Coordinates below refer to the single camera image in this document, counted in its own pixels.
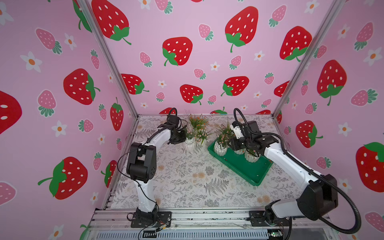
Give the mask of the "orange flower potted plant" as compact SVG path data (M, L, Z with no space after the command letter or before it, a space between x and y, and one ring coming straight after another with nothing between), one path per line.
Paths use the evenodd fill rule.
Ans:
M195 131L195 140L197 145L200 147L205 147L210 135L210 131L207 132L206 129L197 129Z

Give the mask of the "tall orange flower pot back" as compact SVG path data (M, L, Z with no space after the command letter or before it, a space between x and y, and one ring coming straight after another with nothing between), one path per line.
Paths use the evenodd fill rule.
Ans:
M197 129L206 129L208 126L209 120L205 118L203 115L188 115L188 126L187 130L193 130L194 132Z

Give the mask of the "green plastic storage tray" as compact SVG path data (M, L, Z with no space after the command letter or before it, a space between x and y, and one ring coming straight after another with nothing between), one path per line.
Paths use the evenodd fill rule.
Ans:
M255 163L250 163L246 160L245 155L238 155L232 149L227 150L224 156L219 156L214 152L214 147L215 143L208 146L209 153L252 186L259 186L273 165L273 162L265 157L260 157Z

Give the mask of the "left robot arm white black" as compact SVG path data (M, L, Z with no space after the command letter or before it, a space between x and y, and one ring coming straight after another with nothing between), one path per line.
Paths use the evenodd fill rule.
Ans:
M164 144L177 145L185 142L186 125L177 114L168 114L165 123L143 143L132 143L127 161L127 174L134 181L139 206L136 214L140 218L156 220L159 212L153 194L152 179L157 170L157 153Z

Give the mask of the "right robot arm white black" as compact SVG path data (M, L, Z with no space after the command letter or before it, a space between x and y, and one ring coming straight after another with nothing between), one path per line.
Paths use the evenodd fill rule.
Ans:
M338 192L326 181L335 184L331 175L323 176L319 172L306 167L300 160L284 150L283 142L278 135L257 137L234 137L228 141L231 149L256 151L262 157L271 160L284 170L302 189L299 198L278 200L265 207L265 220L275 222L283 218L307 218L319 220L338 205Z

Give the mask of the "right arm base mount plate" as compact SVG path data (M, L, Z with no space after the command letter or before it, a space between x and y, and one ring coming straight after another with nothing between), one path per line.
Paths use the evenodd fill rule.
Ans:
M249 211L249 221L253 227L288 227L289 219L277 218L268 211Z

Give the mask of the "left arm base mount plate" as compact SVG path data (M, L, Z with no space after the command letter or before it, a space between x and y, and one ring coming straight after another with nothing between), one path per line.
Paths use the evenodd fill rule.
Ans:
M131 221L131 228L169 228L171 221L172 212L153 210L151 213L146 213L137 209Z

